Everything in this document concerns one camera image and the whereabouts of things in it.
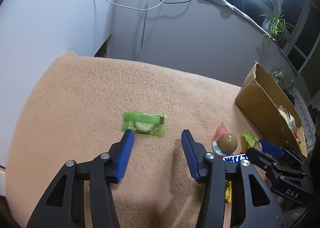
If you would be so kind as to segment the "white lace cloth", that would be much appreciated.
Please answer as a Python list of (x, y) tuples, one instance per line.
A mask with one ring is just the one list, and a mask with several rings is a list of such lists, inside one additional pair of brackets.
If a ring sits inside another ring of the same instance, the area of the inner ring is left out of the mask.
[(305, 134), (305, 139), (306, 143), (308, 146), (308, 153), (310, 153), (313, 150), (313, 147), (315, 145), (315, 124), (311, 118), (310, 112), (308, 111), (308, 108), (306, 106), (306, 103), (304, 102), (303, 97), (301, 94), (298, 92), (297, 88), (293, 85), (291, 86), (291, 91), (292, 95), (294, 96), (295, 99), (295, 110), (300, 117), (303, 129), (304, 129), (304, 134)]

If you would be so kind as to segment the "brown jelly cup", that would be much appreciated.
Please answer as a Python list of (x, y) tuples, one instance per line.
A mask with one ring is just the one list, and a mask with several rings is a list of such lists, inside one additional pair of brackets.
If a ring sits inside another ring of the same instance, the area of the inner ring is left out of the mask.
[(220, 124), (215, 130), (212, 146), (220, 156), (233, 155), (238, 146), (238, 140), (223, 124)]

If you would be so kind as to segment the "biscuit pack clear wrapper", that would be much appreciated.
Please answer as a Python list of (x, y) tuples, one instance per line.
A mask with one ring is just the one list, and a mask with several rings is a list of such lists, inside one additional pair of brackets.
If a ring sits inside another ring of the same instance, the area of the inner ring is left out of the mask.
[(282, 117), (285, 119), (286, 123), (293, 130), (296, 127), (295, 118), (282, 105), (278, 106), (277, 108)]

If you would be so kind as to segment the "yellow snack packet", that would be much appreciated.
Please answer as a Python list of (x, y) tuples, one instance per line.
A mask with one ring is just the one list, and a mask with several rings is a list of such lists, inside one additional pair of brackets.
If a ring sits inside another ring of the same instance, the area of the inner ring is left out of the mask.
[(225, 202), (226, 203), (232, 202), (232, 182), (231, 181), (226, 181)]

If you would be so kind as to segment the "peach table cloth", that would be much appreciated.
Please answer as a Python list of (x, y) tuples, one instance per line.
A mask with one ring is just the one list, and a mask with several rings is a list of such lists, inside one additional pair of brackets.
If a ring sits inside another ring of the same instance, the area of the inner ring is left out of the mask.
[(126, 173), (112, 194), (121, 227), (194, 227), (202, 186), (181, 146), (189, 129), (212, 150), (217, 126), (236, 137), (259, 131), (236, 106), (240, 88), (207, 77), (127, 60), (70, 52), (57, 58), (29, 95), (5, 170), (13, 218), (25, 227), (67, 160), (90, 161), (120, 141), (123, 113), (168, 117), (165, 136), (136, 135)]

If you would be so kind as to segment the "clear bag dark candies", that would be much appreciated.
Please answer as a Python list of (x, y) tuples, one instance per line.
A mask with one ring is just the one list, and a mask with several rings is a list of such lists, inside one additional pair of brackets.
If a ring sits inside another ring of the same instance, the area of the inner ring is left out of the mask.
[(293, 134), (294, 134), (294, 136), (295, 136), (296, 141), (298, 142), (298, 144), (300, 144), (300, 143), (301, 143), (301, 140), (300, 140), (300, 138), (299, 138), (299, 136), (298, 136), (298, 129), (297, 129), (296, 125), (295, 125), (295, 124), (292, 124), (292, 125), (291, 125), (291, 128), (292, 128), (292, 132), (293, 132)]

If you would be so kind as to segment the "cardboard box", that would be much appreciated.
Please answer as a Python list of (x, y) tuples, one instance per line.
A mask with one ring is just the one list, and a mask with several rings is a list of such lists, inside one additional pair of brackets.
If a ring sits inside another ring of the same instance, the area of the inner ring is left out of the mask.
[[(299, 115), (285, 92), (259, 63), (255, 63), (249, 71), (235, 103), (265, 140), (279, 146), (287, 145), (307, 156), (308, 149)], [(279, 112), (279, 106), (294, 117), (299, 141)]]

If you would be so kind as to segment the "green lid jelly cup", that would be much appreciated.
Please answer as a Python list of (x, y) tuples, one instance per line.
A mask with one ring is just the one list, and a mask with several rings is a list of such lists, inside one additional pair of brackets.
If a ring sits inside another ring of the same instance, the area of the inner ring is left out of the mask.
[(263, 147), (260, 141), (254, 137), (250, 132), (242, 134), (241, 136), (241, 149), (245, 153), (248, 149), (255, 148), (259, 151), (263, 151)]

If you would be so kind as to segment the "green candy packet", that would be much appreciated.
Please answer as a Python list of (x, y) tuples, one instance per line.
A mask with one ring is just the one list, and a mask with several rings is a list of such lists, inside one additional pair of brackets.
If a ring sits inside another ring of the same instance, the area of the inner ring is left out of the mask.
[(134, 133), (164, 136), (167, 132), (166, 114), (150, 114), (133, 110), (126, 110), (123, 114), (122, 131), (127, 129)]

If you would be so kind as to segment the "potted spider plant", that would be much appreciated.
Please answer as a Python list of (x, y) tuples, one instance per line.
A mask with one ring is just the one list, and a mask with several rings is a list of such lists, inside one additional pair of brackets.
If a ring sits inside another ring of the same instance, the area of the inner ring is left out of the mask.
[(294, 28), (291, 23), (286, 22), (280, 4), (274, 5), (270, 13), (260, 12), (260, 16), (267, 21), (268, 25), (264, 36), (266, 36), (268, 40), (281, 40), (284, 37), (286, 29)]

